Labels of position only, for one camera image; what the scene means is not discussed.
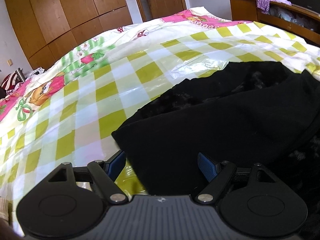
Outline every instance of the black cloth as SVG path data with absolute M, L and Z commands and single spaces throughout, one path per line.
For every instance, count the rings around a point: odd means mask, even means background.
M 0 86 L 0 99 L 5 98 L 7 96 L 7 91 Z
M 320 239 L 320 129 L 304 145 L 268 165 L 306 203 L 308 217 L 299 235 Z
M 229 63 L 184 80 L 112 133 L 150 194 L 197 194 L 197 154 L 240 167 L 273 163 L 320 127 L 320 82 L 278 62 Z

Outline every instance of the strawberry print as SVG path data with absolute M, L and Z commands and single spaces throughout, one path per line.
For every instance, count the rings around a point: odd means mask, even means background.
M 83 57 L 80 61 L 83 63 L 83 64 L 89 64 L 90 62 L 94 61 L 94 60 L 97 60 L 101 57 L 103 57 L 104 54 L 103 53 L 100 53 L 100 52 L 95 52 L 95 53 L 91 53 L 85 57 Z

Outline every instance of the pillow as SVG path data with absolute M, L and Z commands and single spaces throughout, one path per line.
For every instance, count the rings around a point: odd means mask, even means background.
M 14 89 L 14 87 L 16 86 L 17 77 L 18 75 L 16 74 L 16 72 L 7 75 L 1 84 L 2 88 L 6 91 Z

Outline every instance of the checkered bedspread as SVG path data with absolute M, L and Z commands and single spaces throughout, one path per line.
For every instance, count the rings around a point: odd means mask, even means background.
M 319 48 L 260 23 L 196 33 L 99 64 L 0 139 L 0 195 L 12 203 L 14 229 L 19 231 L 18 201 L 56 166 L 108 159 L 118 150 L 111 132 L 137 109 L 185 78 L 209 76 L 228 61 L 281 61 L 296 73 L 320 73 Z M 118 178 L 130 194 L 143 190 L 134 183 L 128 185 L 125 173 Z

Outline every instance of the purple patterned fabric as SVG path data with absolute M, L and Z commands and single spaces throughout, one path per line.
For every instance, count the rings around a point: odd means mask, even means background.
M 288 0 L 257 0 L 257 8 L 261 9 L 262 13 L 268 14 L 270 8 L 270 1 L 291 5 L 291 2 L 289 2 Z

